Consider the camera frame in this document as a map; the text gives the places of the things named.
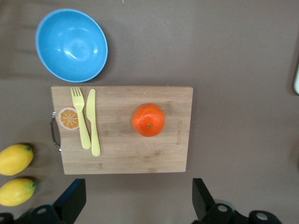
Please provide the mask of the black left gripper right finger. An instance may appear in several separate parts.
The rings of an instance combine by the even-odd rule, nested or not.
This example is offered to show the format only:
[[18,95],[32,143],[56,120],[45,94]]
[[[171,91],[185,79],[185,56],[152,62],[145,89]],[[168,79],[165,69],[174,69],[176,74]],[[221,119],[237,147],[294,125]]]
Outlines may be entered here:
[[201,178],[192,180],[192,204],[197,216],[194,224],[279,224],[272,213],[253,210],[243,216],[231,206],[216,203]]

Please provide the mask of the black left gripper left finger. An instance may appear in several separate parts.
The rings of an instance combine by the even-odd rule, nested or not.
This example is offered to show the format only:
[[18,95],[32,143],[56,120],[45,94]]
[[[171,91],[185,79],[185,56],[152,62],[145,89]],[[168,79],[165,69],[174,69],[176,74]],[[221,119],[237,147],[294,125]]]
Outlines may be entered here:
[[11,213],[1,213],[2,224],[73,224],[86,204],[85,179],[75,179],[53,203],[31,209],[14,219]]

